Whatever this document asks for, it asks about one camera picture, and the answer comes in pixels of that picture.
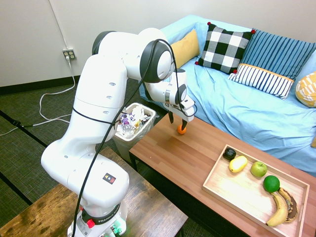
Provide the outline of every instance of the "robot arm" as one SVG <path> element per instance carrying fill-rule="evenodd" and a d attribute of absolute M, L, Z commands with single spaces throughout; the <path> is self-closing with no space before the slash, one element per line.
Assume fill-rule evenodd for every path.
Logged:
<path fill-rule="evenodd" d="M 122 200 L 128 190 L 128 174 L 97 154 L 95 147 L 116 132 L 117 123 L 112 122 L 123 107 L 127 79 L 143 81 L 153 100 L 168 105 L 166 108 L 185 121 L 193 119 L 194 102 L 186 94 L 185 72 L 180 73 L 178 90 L 170 45 L 157 39 L 165 36 L 153 28 L 138 35 L 107 32 L 98 36 L 94 55 L 88 58 L 80 76 L 69 127 L 42 154 L 41 164 L 47 173 L 76 194 L 91 167 L 80 199 L 84 210 L 77 216 L 77 237 L 85 236 L 83 233 L 89 233 L 89 237 L 102 233 L 112 236 L 114 223 L 116 227 L 121 224 L 120 235 L 126 230 L 120 220 L 125 221 L 127 216 Z M 164 81 L 170 76 L 170 82 Z"/>

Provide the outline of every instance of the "black and white checkered pillow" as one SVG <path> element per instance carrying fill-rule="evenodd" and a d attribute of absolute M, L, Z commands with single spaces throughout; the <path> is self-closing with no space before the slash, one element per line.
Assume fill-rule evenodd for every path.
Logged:
<path fill-rule="evenodd" d="M 209 23 L 204 51 L 197 64 L 232 73 L 237 69 L 251 36 L 251 32 L 226 31 Z"/>

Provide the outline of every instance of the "white cable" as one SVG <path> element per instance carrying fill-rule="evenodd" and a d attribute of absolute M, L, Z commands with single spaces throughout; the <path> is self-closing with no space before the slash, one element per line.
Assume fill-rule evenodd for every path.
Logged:
<path fill-rule="evenodd" d="M 46 118 L 46 117 L 41 113 L 41 101 L 42 101 L 42 99 L 43 99 L 43 97 L 44 97 L 45 95 L 58 95 L 58 94 L 61 94 L 61 93 L 64 93 L 64 92 L 66 92 L 66 91 L 71 90 L 71 89 L 74 88 L 75 85 L 76 85 L 76 81 L 75 81 L 75 77 L 74 77 L 74 72 L 73 72 L 73 69 L 72 69 L 72 67 L 71 67 L 71 63 L 70 63 L 69 56 L 66 57 L 66 60 L 67 60 L 68 63 L 69 63 L 69 67 L 70 67 L 70 71 L 71 71 L 71 73 L 72 73 L 74 85 L 73 85 L 72 87 L 70 87 L 70 88 L 68 88 L 68 89 L 66 89 L 66 90 L 60 91 L 60 92 L 45 93 L 44 95 L 42 95 L 41 98 L 40 98 L 40 100 L 39 100 L 39 114 L 40 114 L 44 119 L 46 119 L 46 120 L 48 120 L 48 121 L 42 122 L 42 123 L 38 123 L 38 124 L 34 124 L 33 126 L 41 125 L 41 124 L 43 124 L 43 123 L 52 122 L 52 121 L 55 121 L 55 120 L 61 120 L 61 121 L 63 121 L 63 122 L 69 123 L 67 120 L 63 120 L 63 119 L 61 119 L 61 118 L 62 118 L 62 117 L 65 117 L 65 116 L 69 116 L 69 115 L 71 115 L 71 114 L 59 116 L 59 117 L 57 117 L 57 118 Z"/>
<path fill-rule="evenodd" d="M 11 131 L 8 131 L 8 132 L 7 132 L 7 133 L 5 133 L 5 134 L 0 134 L 0 136 L 7 135 L 8 133 L 10 133 L 10 132 L 12 132 L 13 130 L 16 130 L 16 129 L 18 129 L 18 127 L 16 127 L 16 128 L 14 128 L 14 129 L 12 129 Z"/>
<path fill-rule="evenodd" d="M 60 24 L 59 24 L 59 20 L 58 20 L 58 18 L 57 18 L 56 13 L 55 13 L 53 4 L 51 3 L 50 0 L 48 0 L 48 1 L 49 1 L 49 5 L 50 5 L 50 7 L 51 7 L 51 9 L 52 9 L 52 11 L 53 11 L 53 14 L 54 14 L 55 20 L 56 20 L 56 22 L 57 22 L 57 25 L 58 25 L 59 31 L 60 31 L 60 33 L 61 33 L 61 36 L 62 36 L 63 39 L 64 39 L 65 46 L 66 46 L 67 49 L 69 49 L 69 48 L 68 48 L 67 41 L 66 41 L 66 38 L 65 38 L 65 36 L 64 36 L 64 34 L 63 34 L 63 31 L 62 31 L 62 29 L 61 29 L 61 27 L 60 27 Z"/>

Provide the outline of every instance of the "orange ball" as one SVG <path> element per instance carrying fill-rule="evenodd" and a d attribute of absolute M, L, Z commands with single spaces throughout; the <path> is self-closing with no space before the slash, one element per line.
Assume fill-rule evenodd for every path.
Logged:
<path fill-rule="evenodd" d="M 182 125 L 179 125 L 178 128 L 177 128 L 177 131 L 178 131 L 178 133 L 180 133 L 180 134 L 185 134 L 186 131 L 187 131 L 187 128 L 185 127 L 185 128 L 182 130 Z"/>

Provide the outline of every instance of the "power outlet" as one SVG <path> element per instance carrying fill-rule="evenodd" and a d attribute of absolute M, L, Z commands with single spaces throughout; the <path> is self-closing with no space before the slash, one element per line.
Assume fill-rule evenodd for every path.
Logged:
<path fill-rule="evenodd" d="M 70 60 L 74 60 L 74 59 L 77 58 L 76 55 L 75 55 L 75 52 L 74 52 L 74 49 L 73 49 L 73 48 L 64 49 L 64 50 L 63 50 L 63 54 L 64 54 L 65 58 L 66 58 L 67 56 L 69 56 L 69 59 L 70 59 Z"/>

